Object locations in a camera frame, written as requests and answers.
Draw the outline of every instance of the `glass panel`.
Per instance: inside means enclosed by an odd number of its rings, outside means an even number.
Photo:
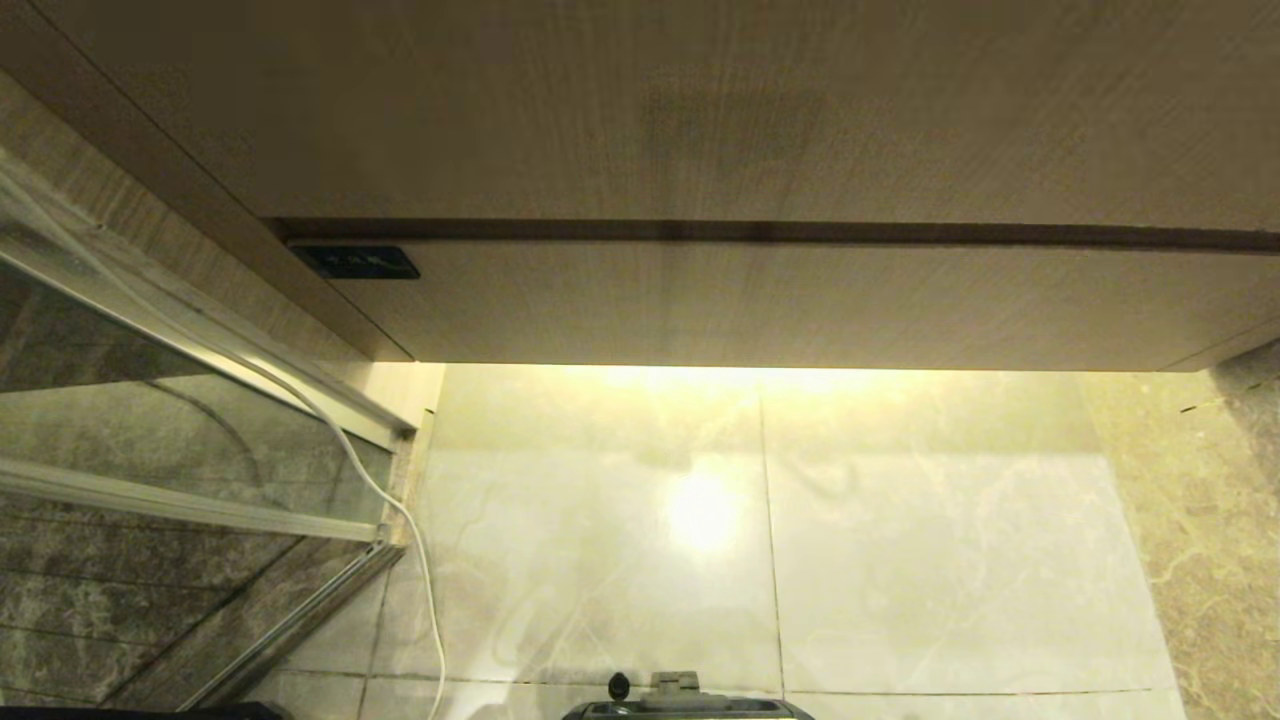
[[[316,418],[0,264],[0,457],[376,523]],[[385,484],[390,452],[351,436]]]

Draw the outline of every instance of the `beige marble wall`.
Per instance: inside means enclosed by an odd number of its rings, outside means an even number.
[[[1080,378],[1190,720],[1280,717],[1277,373],[1271,346],[1203,373]]]

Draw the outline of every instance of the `white marble tile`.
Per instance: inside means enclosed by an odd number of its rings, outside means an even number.
[[[435,680],[371,678],[361,720],[421,720]],[[608,700],[604,688],[448,682],[436,720],[559,720],[580,703]]]
[[[365,679],[275,670],[244,696],[273,702],[294,720],[357,720]]]
[[[1185,720],[1178,691],[1039,696],[787,693],[817,720]]]
[[[367,673],[385,588],[385,575],[372,578],[369,584],[356,592],[355,597],[316,628],[307,639],[302,641],[280,666],[291,670],[361,675]]]
[[[451,676],[780,687],[751,374],[451,365],[434,432]],[[379,674],[434,673],[416,574],[393,571]]]
[[[794,372],[763,387],[788,692],[1174,685],[1070,377]]]

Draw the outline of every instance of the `black knob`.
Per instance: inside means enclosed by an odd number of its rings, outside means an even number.
[[[609,678],[609,697],[613,698],[613,702],[622,702],[627,698],[630,692],[631,680],[628,680],[626,675],[622,673],[614,673],[613,676]]]

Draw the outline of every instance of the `white power cord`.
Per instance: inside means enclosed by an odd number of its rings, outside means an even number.
[[[307,407],[307,410],[311,410],[311,413],[315,414],[316,418],[320,418],[320,420],[323,420],[326,425],[329,425],[329,429],[333,430],[334,437],[338,438],[338,445],[340,445],[343,451],[346,451],[347,459],[351,461],[351,465],[356,469],[356,474],[360,475],[360,479],[364,480],[365,484],[369,486],[369,488],[372,489],[375,493],[378,493],[378,496],[381,497],[388,505],[394,507],[397,512],[404,516],[404,520],[408,523],[410,530],[412,530],[413,533],[413,546],[415,550],[417,550],[417,559],[422,571],[422,584],[426,588],[426,605],[431,616],[431,637],[435,639],[435,653],[440,661],[440,676],[435,691],[435,700],[431,702],[431,712],[426,716],[426,720],[435,720],[435,715],[440,710],[440,700],[444,697],[444,678],[445,678],[444,643],[440,639],[440,623],[435,612],[435,592],[431,588],[431,570],[426,557],[426,543],[422,542],[422,533],[417,527],[417,521],[413,519],[413,514],[410,512],[403,503],[401,503],[398,500],[388,495],[387,491],[378,487],[378,483],[369,474],[369,470],[365,469],[365,464],[361,462],[360,456],[356,454],[355,446],[351,445],[351,439],[347,437],[347,433],[342,429],[340,425],[338,425],[337,421],[334,421],[333,416],[325,413],[319,404],[307,397],[305,392],[293,386],[293,383],[276,375],[271,370],[268,370],[266,368],[262,368],[255,363],[244,360],[238,354],[236,354],[236,351],[227,348],[221,343],[211,341],[209,338],[197,337],[195,333],[187,331],[187,328],[170,320],[168,315],[165,315],[150,300],[137,293],[132,287],[129,287],[128,283],[120,279],[120,277],[114,270],[111,270],[111,268],[109,268],[105,263],[99,260],[96,255],[93,255],[87,247],[84,247],[84,245],[81,243],[79,240],[77,240],[70,232],[63,228],[63,225],[45,210],[45,208],[31,195],[31,192],[28,192],[24,187],[18,184],[13,178],[8,176],[8,173],[3,170],[0,170],[0,183],[4,184],[4,188],[9,191],[10,195],[22,200],[28,209],[35,210],[42,217],[41,219],[45,220],[49,234],[51,236],[54,242],[58,243],[59,247],[67,250],[77,259],[82,260],[84,264],[92,268],[97,274],[100,274],[102,278],[110,282],[116,290],[124,293],[129,300],[132,300],[133,302],[141,305],[147,311],[150,311],[154,315],[154,318],[159,320],[163,325],[165,325],[169,331],[182,336],[184,340],[197,346],[202,346],[207,350],[211,350],[212,352],[244,368],[246,370],[250,370],[251,373],[255,373],[265,378],[268,382],[278,386],[280,389],[297,398],[298,402],[301,402],[303,406]]]

